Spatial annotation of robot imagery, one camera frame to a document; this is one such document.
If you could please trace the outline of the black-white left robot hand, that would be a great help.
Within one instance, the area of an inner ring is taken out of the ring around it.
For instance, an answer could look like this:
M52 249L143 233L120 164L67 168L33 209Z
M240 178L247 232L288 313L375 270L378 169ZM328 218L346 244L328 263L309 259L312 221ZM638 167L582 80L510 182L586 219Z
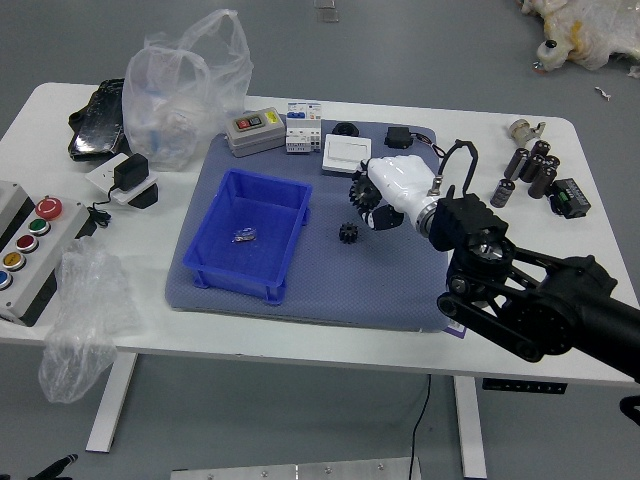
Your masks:
M65 457L54 461L51 465L47 466L44 470L29 477L29 480L52 480L61 479L61 474L71 464L78 460L78 455L75 453L68 454Z

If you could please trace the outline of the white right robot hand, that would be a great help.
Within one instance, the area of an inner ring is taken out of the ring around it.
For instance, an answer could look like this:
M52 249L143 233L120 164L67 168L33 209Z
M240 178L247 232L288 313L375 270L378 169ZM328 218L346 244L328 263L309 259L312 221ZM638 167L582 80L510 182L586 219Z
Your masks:
M349 199L372 230L389 230L405 219L429 235L440 195L441 177L417 155L372 158L352 177Z

